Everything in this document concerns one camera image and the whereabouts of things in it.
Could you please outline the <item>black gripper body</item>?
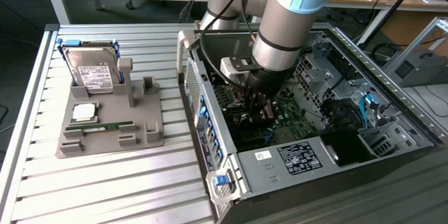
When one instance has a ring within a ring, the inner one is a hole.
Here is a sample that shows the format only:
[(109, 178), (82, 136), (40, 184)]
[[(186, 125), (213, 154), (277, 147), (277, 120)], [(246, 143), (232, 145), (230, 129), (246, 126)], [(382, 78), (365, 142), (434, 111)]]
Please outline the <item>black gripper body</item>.
[(274, 97), (285, 81), (288, 69), (284, 71), (272, 71), (257, 69), (249, 72), (246, 85), (252, 92), (264, 94), (268, 98)]

